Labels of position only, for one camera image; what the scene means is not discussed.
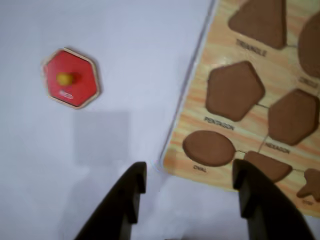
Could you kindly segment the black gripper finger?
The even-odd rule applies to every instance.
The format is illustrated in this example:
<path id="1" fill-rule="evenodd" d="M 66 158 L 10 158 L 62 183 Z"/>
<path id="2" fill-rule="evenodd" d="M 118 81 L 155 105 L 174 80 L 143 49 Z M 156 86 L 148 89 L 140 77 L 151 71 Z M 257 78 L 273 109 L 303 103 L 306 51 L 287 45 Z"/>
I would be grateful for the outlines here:
<path id="1" fill-rule="evenodd" d="M 84 224 L 77 240 L 129 240 L 138 223 L 140 196 L 146 193 L 147 163 L 132 164 Z"/>
<path id="2" fill-rule="evenodd" d="M 240 215 L 250 240 L 313 240 L 305 218 L 286 195 L 246 160 L 232 164 L 232 185 L 238 191 Z"/>

